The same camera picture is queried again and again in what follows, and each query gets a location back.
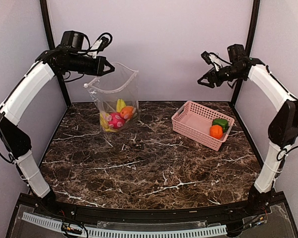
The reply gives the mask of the yellow toy banana bunch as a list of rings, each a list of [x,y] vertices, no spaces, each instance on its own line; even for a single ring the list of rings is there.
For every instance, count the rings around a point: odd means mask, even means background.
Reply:
[[[116,103],[116,112],[120,113],[125,106],[125,101],[123,99],[118,99]]]

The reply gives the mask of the yellow toy pear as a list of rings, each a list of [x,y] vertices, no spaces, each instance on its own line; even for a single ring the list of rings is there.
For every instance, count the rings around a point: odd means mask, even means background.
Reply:
[[[99,114],[100,118],[100,125],[102,126],[103,130],[108,132],[109,131],[109,125],[108,122],[106,121],[106,119],[103,117],[102,113]]]

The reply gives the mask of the red toy apple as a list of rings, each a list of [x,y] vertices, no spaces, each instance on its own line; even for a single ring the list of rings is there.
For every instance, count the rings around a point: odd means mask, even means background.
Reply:
[[[120,129],[125,124],[125,120],[120,116],[120,113],[117,112],[109,114],[106,120],[111,129]]]

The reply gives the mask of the pink plastic basket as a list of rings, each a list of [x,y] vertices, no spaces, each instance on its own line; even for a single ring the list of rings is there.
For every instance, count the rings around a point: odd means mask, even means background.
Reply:
[[[184,103],[171,119],[172,128],[175,132],[215,151],[218,151],[221,145],[226,142],[234,125],[234,119],[232,117],[192,101]],[[228,130],[223,133],[220,139],[210,136],[210,128],[215,119],[225,119],[228,121]]]

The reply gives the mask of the orange toy orange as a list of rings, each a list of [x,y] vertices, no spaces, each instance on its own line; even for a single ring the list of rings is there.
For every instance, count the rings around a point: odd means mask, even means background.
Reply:
[[[223,128],[220,125],[212,125],[209,134],[215,139],[221,139],[223,136]]]

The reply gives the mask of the clear zip top bag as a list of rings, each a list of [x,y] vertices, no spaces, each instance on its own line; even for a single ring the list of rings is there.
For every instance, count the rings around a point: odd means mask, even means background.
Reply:
[[[105,119],[109,114],[116,112],[118,99],[123,99],[127,106],[136,108],[133,117],[129,120],[125,120],[123,127],[120,129],[110,128],[108,131],[118,132],[139,120],[139,71],[131,69],[120,62],[111,62],[111,64],[115,66],[114,72],[110,72],[104,76],[94,77],[89,83],[84,84],[84,88],[88,91],[95,103],[99,114],[102,113]]]

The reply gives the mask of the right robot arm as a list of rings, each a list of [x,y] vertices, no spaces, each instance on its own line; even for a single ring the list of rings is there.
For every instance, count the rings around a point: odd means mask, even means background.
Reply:
[[[271,192],[283,170],[286,157],[296,149],[294,143],[298,137],[298,98],[271,73],[268,65],[258,58],[249,57],[243,45],[231,45],[227,52],[229,61],[226,66],[222,65],[224,60],[216,53],[204,51],[201,54],[202,59],[212,65],[212,69],[198,79],[198,84],[215,88],[226,81],[250,80],[262,90],[277,111],[268,127],[269,149],[264,165],[249,192],[251,198],[243,205],[246,214],[254,215],[263,206],[259,196]]]

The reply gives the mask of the orange green toy mango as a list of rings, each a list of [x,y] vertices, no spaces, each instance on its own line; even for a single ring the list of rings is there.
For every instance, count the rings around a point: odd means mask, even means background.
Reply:
[[[124,120],[129,120],[133,117],[134,113],[136,111],[136,108],[133,106],[125,106],[120,111],[120,117]]]

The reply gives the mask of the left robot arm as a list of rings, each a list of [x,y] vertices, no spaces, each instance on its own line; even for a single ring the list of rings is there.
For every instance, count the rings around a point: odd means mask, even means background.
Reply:
[[[16,164],[21,178],[37,197],[43,199],[40,207],[49,216],[56,216],[60,205],[51,198],[54,192],[35,162],[30,137],[18,124],[36,95],[56,75],[77,72],[83,76],[104,76],[114,72],[115,67],[106,57],[99,56],[99,52],[111,44],[112,35],[102,33],[84,50],[82,45],[87,39],[81,32],[64,32],[60,44],[44,51],[0,104],[0,138],[8,151],[6,161]]]

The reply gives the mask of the green toy pepper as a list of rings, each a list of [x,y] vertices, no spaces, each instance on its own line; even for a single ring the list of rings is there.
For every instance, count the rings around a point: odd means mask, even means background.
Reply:
[[[212,125],[219,125],[223,129],[223,133],[227,132],[229,129],[229,123],[226,119],[216,118],[213,120]]]

